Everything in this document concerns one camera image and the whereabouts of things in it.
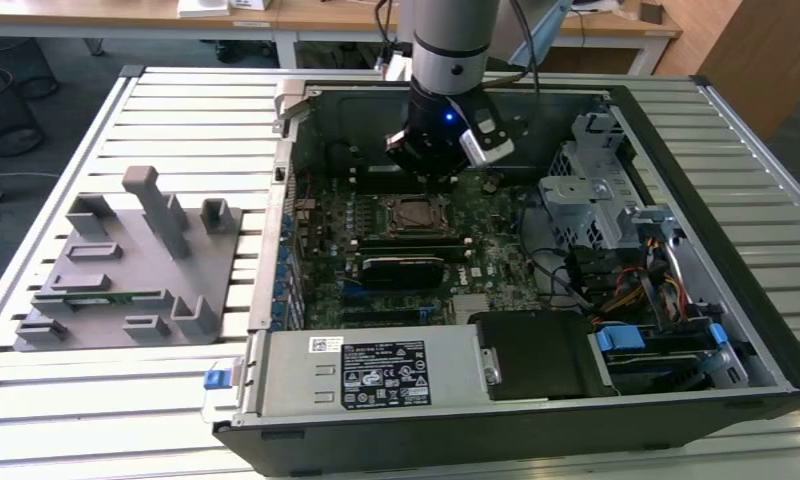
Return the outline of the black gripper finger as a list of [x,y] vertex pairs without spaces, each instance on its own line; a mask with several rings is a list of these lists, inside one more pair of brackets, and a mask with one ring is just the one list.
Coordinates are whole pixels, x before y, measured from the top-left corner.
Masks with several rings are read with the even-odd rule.
[[438,164],[425,151],[417,136],[409,139],[406,132],[389,135],[386,137],[386,155],[421,183],[434,185],[438,182]]
[[447,149],[441,153],[441,193],[451,193],[455,190],[458,183],[458,175],[465,171],[469,165],[469,158],[462,149]]

